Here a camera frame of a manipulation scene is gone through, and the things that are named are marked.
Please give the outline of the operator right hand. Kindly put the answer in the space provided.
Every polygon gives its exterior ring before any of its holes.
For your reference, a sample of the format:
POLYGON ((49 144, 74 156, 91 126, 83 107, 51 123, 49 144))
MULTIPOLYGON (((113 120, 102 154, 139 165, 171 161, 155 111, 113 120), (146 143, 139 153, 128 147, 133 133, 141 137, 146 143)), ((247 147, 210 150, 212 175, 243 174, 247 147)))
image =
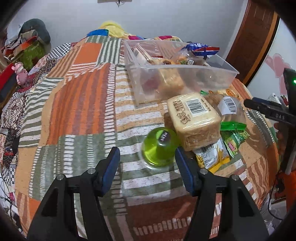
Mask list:
POLYGON ((276 129, 278 153, 282 156, 287 146, 288 126, 284 123, 275 123, 273 127, 276 129))

